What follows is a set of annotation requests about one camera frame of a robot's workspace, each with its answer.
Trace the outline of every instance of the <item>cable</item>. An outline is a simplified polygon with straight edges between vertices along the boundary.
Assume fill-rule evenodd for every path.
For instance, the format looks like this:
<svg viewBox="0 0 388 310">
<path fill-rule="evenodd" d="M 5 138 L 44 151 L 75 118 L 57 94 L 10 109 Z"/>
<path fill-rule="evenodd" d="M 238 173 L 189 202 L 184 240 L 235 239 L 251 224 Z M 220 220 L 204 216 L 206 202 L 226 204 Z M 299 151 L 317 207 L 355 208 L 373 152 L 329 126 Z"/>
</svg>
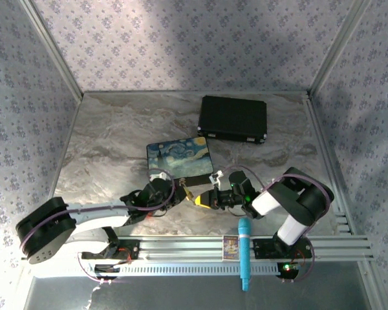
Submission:
<svg viewBox="0 0 388 310">
<path fill-rule="evenodd" d="M 81 261 L 80 261 L 80 257 L 79 257 L 80 253 L 78 253 L 78 263 L 79 263 L 79 266 L 80 266 L 80 269 L 82 269 L 82 271 L 85 273 L 85 275 L 91 279 L 92 281 L 95 281 L 95 282 L 99 282 L 100 284 L 104 284 L 104 283 L 108 283 L 108 284 L 111 284 L 113 282 L 115 283 L 127 283 L 126 281 L 121 281 L 119 279 L 114 279 L 114 280 L 105 280 L 103 278 L 101 279 L 98 279 L 96 277 L 93 277 L 91 274 L 89 274 L 86 269 L 84 268 L 84 266 L 82 265 Z"/>
<path fill-rule="evenodd" d="M 43 221 L 41 221 L 40 223 L 38 223 L 35 227 L 33 227 L 28 233 L 27 235 L 24 237 L 23 241 L 20 243 L 20 249 L 21 250 L 24 250 L 25 248 L 25 245 L 26 243 L 29 241 L 29 239 L 33 236 L 33 234 L 39 230 L 40 227 L 44 226 L 45 224 L 47 224 L 48 222 L 50 222 L 51 220 L 59 217 L 59 216 L 62 216 L 62 215 L 65 215 L 65 214 L 69 214 L 69 213 L 80 213 L 80 212 L 94 212 L 94 211 L 102 211 L 102 210 L 107 210 L 107 209 L 133 209 L 133 210 L 139 210 L 139 211 L 154 211 L 154 210 L 157 210 L 157 209 L 161 209 L 163 206 L 165 206 L 173 197 L 174 193 L 175 193 L 175 184 L 174 184 L 174 177 L 166 170 L 164 169 L 160 169 L 160 168 L 151 168 L 148 170 L 147 172 L 147 176 L 148 176 L 148 179 L 149 179 L 149 173 L 151 171 L 160 171 L 160 172 L 163 172 L 165 173 L 171 180 L 171 184 L 173 185 L 172 188 L 171 188 L 171 194 L 168 196 L 168 198 L 162 202 L 161 204 L 159 205 L 156 205 L 154 207 L 136 207 L 136 206 L 133 206 L 133 205 L 106 205 L 106 206 L 103 206 L 103 207 L 95 207 L 95 208 L 89 208 L 89 209 L 71 209 L 71 210 L 63 210 L 63 211 L 60 211 L 60 212 L 57 212 L 51 216 L 49 216 L 48 218 L 45 218 Z"/>
<path fill-rule="evenodd" d="M 307 181 L 311 184 L 313 184 L 317 189 L 319 189 L 321 191 L 321 193 L 324 195 L 325 199 L 326 199 L 326 207 L 325 207 L 325 210 L 322 212 L 322 214 L 320 215 L 319 218 L 316 219 L 316 221 L 310 226 L 308 227 L 304 233 L 302 235 L 306 235 L 312 228 L 313 226 L 315 226 L 316 222 L 324 217 L 324 215 L 326 213 L 328 213 L 329 211 L 329 208 L 330 208 L 330 198 L 329 198 L 329 195 L 328 193 L 326 192 L 326 190 L 323 188 L 322 185 L 320 185 L 317 181 L 313 180 L 312 178 L 308 178 L 307 176 L 302 176 L 300 174 L 294 174 L 294 173 L 288 173 L 288 174 L 284 174 L 282 176 L 279 176 L 277 177 L 272 183 L 270 183 L 269 185 L 267 185 L 263 190 L 262 192 L 265 192 L 267 191 L 274 183 L 280 181 L 281 179 L 283 178 L 296 178 L 296 179 L 299 179 L 299 180 L 304 180 L 304 181 Z"/>
<path fill-rule="evenodd" d="M 297 249 L 296 250 L 296 253 L 299 253 L 300 254 L 300 256 L 302 256 L 302 258 L 303 258 L 303 263 L 301 264 L 301 267 L 303 267 L 305 264 L 306 264 L 306 258 L 305 258 L 305 255 L 303 254 L 303 252 L 302 251 L 300 251 L 299 249 Z"/>
<path fill-rule="evenodd" d="M 163 217 L 164 215 L 166 215 L 167 214 L 167 212 L 168 212 L 168 209 L 166 209 L 166 211 L 165 211 L 165 213 L 163 213 L 163 214 L 160 214 L 160 215 L 152 215 L 152 218 L 161 218 L 161 217 Z"/>
<path fill-rule="evenodd" d="M 299 179 L 299 180 L 304 180 L 304 181 L 307 181 L 307 182 L 310 182 L 311 184 L 313 184 L 317 189 L 319 189 L 321 191 L 321 193 L 324 195 L 325 199 L 326 199 L 326 207 L 325 207 L 325 210 L 322 212 L 322 214 L 320 215 L 320 217 L 318 219 L 316 219 L 316 221 L 310 226 L 308 227 L 302 234 L 302 236 L 304 238 L 306 238 L 309 242 L 309 246 L 310 246 L 310 252 L 312 253 L 312 263 L 310 264 L 310 267 L 308 269 L 308 271 L 303 275 L 301 276 L 300 278 L 298 278 L 297 280 L 291 280 L 291 281 L 287 281 L 287 282 L 299 282 L 299 281 L 302 281 L 304 280 L 305 278 L 308 277 L 308 275 L 312 272 L 313 270 L 313 267 L 315 265 L 315 250 L 313 248 L 313 245 L 312 245 L 312 242 L 310 242 L 309 238 L 306 236 L 306 234 L 313 228 L 313 226 L 316 224 L 316 222 L 324 217 L 324 215 L 326 213 L 328 213 L 329 211 L 329 208 L 330 208 L 330 198 L 329 198 L 329 195 L 328 193 L 326 192 L 326 190 L 323 188 L 322 185 L 320 185 L 317 181 L 313 180 L 312 178 L 308 178 L 306 176 L 302 176 L 300 174 L 294 174 L 294 173 L 290 173 L 290 174 L 284 174 L 278 178 L 276 178 L 275 180 L 273 180 L 272 183 L 270 183 L 269 185 L 267 185 L 263 190 L 262 192 L 265 192 L 267 191 L 274 183 L 280 181 L 281 179 L 283 178 L 296 178 L 296 179 Z"/>
<path fill-rule="evenodd" d="M 126 251 L 126 253 L 128 254 L 127 255 L 127 260 L 126 261 L 121 261 L 121 262 L 117 263 L 116 265 L 113 266 L 113 268 L 118 268 L 119 266 L 121 266 L 123 264 L 130 264 L 130 263 L 132 263 L 131 252 L 130 252 L 130 250 L 127 247 L 121 247 L 118 250 L 120 252 Z"/>
<path fill-rule="evenodd" d="M 313 244 L 312 244 L 312 242 L 310 242 L 309 238 L 307 238 L 306 236 L 305 236 L 305 238 L 308 240 L 308 243 L 310 246 L 310 252 L 312 253 L 312 263 L 310 264 L 309 269 L 307 270 L 307 272 L 303 276 L 297 278 L 297 280 L 292 280 L 291 282 L 300 282 L 300 281 L 306 279 L 310 275 L 310 273 L 312 272 L 313 266 L 315 266 L 315 249 L 313 248 Z"/>
<path fill-rule="evenodd" d="M 260 186 L 261 188 L 263 189 L 264 188 L 264 184 L 263 182 L 260 180 L 260 178 L 256 175 L 256 173 L 249 167 L 247 166 L 244 166 L 244 165 L 238 165 L 238 164 L 235 164 L 235 165 L 231 165 L 231 166 L 228 166 L 226 168 L 224 168 L 224 170 L 222 171 L 223 174 L 226 174 L 227 171 L 229 171 L 230 169 L 233 169 L 233 168 L 243 168 L 243 169 L 246 169 L 248 172 L 250 172 L 251 174 L 253 174 L 253 176 L 256 178 L 256 180 L 260 183 Z"/>
</svg>

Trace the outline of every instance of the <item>wire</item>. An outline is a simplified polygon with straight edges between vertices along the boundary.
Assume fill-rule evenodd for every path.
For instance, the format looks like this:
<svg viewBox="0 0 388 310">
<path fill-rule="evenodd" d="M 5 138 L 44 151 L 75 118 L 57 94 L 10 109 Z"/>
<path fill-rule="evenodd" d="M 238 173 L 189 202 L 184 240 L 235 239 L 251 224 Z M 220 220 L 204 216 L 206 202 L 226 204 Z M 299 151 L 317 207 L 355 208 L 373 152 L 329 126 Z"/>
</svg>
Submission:
<svg viewBox="0 0 388 310">
<path fill-rule="evenodd" d="M 151 217 L 152 218 L 161 218 L 161 217 L 163 217 L 164 215 L 166 215 L 167 214 L 167 212 L 168 212 L 168 209 L 166 209 L 166 211 L 165 211 L 165 213 L 163 213 L 163 214 L 160 214 L 160 215 L 152 215 Z"/>
<path fill-rule="evenodd" d="M 248 172 L 250 172 L 251 174 L 253 174 L 253 176 L 256 178 L 256 180 L 260 183 L 260 186 L 261 188 L 263 189 L 264 188 L 264 184 L 263 182 L 260 180 L 260 178 L 257 176 L 257 174 L 249 167 L 247 166 L 244 166 L 244 165 L 238 165 L 238 164 L 235 164 L 235 165 L 231 165 L 231 166 L 228 166 L 226 168 L 224 168 L 224 170 L 222 171 L 223 174 L 225 174 L 227 171 L 229 171 L 230 169 L 233 169 L 233 168 L 243 168 L 243 169 L 246 169 Z"/>
<path fill-rule="evenodd" d="M 105 280 L 103 278 L 101 279 L 98 279 L 97 277 L 95 276 L 92 276 L 91 274 L 89 274 L 86 269 L 84 268 L 84 266 L 82 265 L 82 262 L 80 260 L 80 253 L 78 253 L 78 263 L 79 263 L 79 266 L 80 266 L 80 269 L 82 269 L 82 271 L 85 273 L 85 275 L 91 279 L 92 281 L 95 281 L 95 282 L 99 282 L 100 284 L 104 284 L 104 283 L 108 283 L 108 284 L 111 284 L 111 283 L 127 283 L 126 281 L 121 281 L 117 278 L 115 278 L 114 280 Z"/>
<path fill-rule="evenodd" d="M 102 206 L 102 207 L 95 207 L 95 208 L 89 208 L 89 209 L 71 209 L 71 210 L 63 210 L 63 211 L 60 211 L 60 212 L 57 212 L 51 216 L 49 216 L 48 218 L 45 218 L 43 221 L 41 221 L 40 223 L 38 223 L 35 227 L 33 227 L 28 233 L 27 235 L 24 237 L 23 241 L 20 243 L 20 249 L 22 251 L 24 251 L 25 249 L 25 245 L 26 243 L 29 241 L 29 239 L 33 236 L 33 234 L 35 234 L 40 227 L 46 225 L 48 222 L 50 222 L 51 220 L 55 219 L 55 218 L 58 218 L 59 216 L 62 216 L 62 215 L 65 215 L 65 214 L 69 214 L 69 213 L 81 213 L 81 212 L 95 212 L 95 211 L 102 211 L 102 210 L 107 210 L 107 209 L 133 209 L 133 210 L 140 210 L 140 211 L 155 211 L 155 210 L 158 210 L 158 209 L 161 209 L 163 206 L 165 206 L 173 197 L 174 193 L 175 193 L 175 184 L 174 184 L 174 177 L 166 170 L 164 169 L 160 169 L 160 168 L 151 168 L 148 170 L 147 172 L 147 176 L 148 176 L 148 179 L 149 179 L 149 173 L 152 172 L 152 171 L 160 171 L 160 172 L 163 172 L 165 173 L 171 180 L 171 184 L 173 185 L 172 188 L 171 188 L 171 194 L 168 196 L 168 198 L 162 202 L 161 204 L 159 205 L 156 205 L 154 207 L 136 207 L 134 205 L 106 205 L 106 206 Z"/>
<path fill-rule="evenodd" d="M 310 273 L 312 272 L 313 267 L 315 266 L 315 249 L 313 248 L 313 244 L 312 244 L 312 242 L 310 242 L 309 238 L 307 238 L 306 236 L 305 236 L 305 238 L 308 240 L 308 243 L 310 246 L 310 252 L 312 253 L 312 263 L 310 264 L 309 269 L 307 270 L 307 272 L 303 276 L 297 278 L 296 280 L 292 280 L 291 282 L 300 282 L 300 281 L 306 279 L 310 275 Z"/>
<path fill-rule="evenodd" d="M 79 263 L 79 266 L 80 266 L 80 269 L 82 269 L 82 271 L 86 274 L 86 276 L 88 278 L 90 278 L 92 281 L 95 281 L 95 282 L 102 282 L 102 283 L 105 283 L 105 280 L 104 279 L 97 279 L 97 278 L 94 278 L 93 276 L 91 276 L 87 271 L 86 269 L 82 266 L 82 263 L 80 261 L 80 257 L 79 257 L 80 253 L 78 253 L 78 263 Z"/>
<path fill-rule="evenodd" d="M 299 249 L 297 249 L 296 250 L 296 253 L 299 253 L 300 254 L 300 256 L 302 256 L 303 257 L 303 263 L 301 264 L 301 266 L 303 267 L 305 264 L 306 264 L 306 258 L 305 258 L 305 255 L 303 254 L 303 252 L 302 251 L 300 251 Z"/>
<path fill-rule="evenodd" d="M 118 266 L 123 265 L 123 264 L 130 264 L 130 263 L 132 263 L 131 252 L 130 252 L 130 250 L 127 247 L 120 247 L 118 250 L 120 252 L 126 251 L 126 253 L 128 254 L 127 255 L 127 260 L 126 261 L 121 261 L 121 262 L 117 263 L 116 265 L 114 265 L 114 268 L 117 268 Z"/>
</svg>

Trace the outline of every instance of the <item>mouse pad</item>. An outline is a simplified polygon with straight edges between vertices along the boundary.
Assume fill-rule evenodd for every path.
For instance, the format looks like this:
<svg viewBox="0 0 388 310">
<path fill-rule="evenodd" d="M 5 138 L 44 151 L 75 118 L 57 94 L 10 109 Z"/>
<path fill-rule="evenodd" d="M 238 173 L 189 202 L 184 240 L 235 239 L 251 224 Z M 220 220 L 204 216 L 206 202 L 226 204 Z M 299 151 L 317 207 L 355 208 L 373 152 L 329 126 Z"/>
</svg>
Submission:
<svg viewBox="0 0 388 310">
<path fill-rule="evenodd" d="M 176 180 L 186 179 L 187 186 L 207 184 L 210 182 L 208 177 L 213 173 L 213 164 L 204 137 L 149 144 L 147 157 L 148 169 L 165 169 Z"/>
</svg>

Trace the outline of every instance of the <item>marble surface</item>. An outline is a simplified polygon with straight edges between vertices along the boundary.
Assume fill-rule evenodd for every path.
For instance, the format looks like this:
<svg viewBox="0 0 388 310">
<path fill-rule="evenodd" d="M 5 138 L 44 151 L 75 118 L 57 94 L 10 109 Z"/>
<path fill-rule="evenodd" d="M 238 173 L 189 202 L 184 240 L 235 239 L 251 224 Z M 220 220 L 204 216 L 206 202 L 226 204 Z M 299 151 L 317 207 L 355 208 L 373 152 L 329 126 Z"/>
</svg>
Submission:
<svg viewBox="0 0 388 310">
<path fill-rule="evenodd" d="M 197 136 L 204 94 L 86 93 L 63 162 L 55 196 L 67 202 L 101 203 L 117 199 L 147 183 L 147 144 Z M 268 137 L 264 145 L 208 140 L 215 171 L 238 163 L 252 168 L 268 183 L 294 166 L 326 181 L 315 138 L 301 94 L 250 94 L 230 97 L 263 100 L 268 109 Z M 256 189 L 258 183 L 253 176 Z M 223 189 L 228 188 L 224 179 Z M 190 188 L 195 196 L 211 185 Z M 241 214 L 240 209 L 233 212 Z M 253 221 L 253 234 L 273 234 L 286 212 L 278 209 Z M 189 201 L 162 218 L 148 218 L 120 234 L 237 234 L 239 218 L 228 211 L 194 206 Z M 332 210 L 311 234 L 336 234 Z"/>
</svg>

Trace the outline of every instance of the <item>metal extrusion rail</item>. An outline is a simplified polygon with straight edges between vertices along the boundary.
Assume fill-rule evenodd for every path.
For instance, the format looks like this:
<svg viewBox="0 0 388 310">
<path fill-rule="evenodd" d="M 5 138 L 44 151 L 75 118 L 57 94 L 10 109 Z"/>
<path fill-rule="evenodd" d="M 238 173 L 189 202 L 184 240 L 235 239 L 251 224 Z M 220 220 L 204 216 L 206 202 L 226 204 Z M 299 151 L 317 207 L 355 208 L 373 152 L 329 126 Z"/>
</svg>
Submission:
<svg viewBox="0 0 388 310">
<path fill-rule="evenodd" d="M 269 236 L 254 236 L 270 239 Z M 120 239 L 139 239 L 140 253 L 137 262 L 161 263 L 217 263 L 222 259 L 221 236 L 127 236 Z M 317 262 L 359 262 L 373 260 L 366 236 L 310 236 Z M 256 260 L 250 242 L 252 262 Z"/>
<path fill-rule="evenodd" d="M 271 236 L 253 236 L 251 239 Z M 317 262 L 369 262 L 374 260 L 366 236 L 310 236 Z M 126 236 L 140 240 L 139 257 L 119 265 L 119 273 L 100 276 L 228 276 L 240 273 L 239 263 L 222 262 L 222 236 Z M 250 242 L 252 275 L 278 275 L 277 262 L 256 260 Z M 92 273 L 97 264 L 115 265 L 118 260 L 82 260 Z M 34 266 L 35 276 L 83 276 L 76 253 Z"/>
</svg>

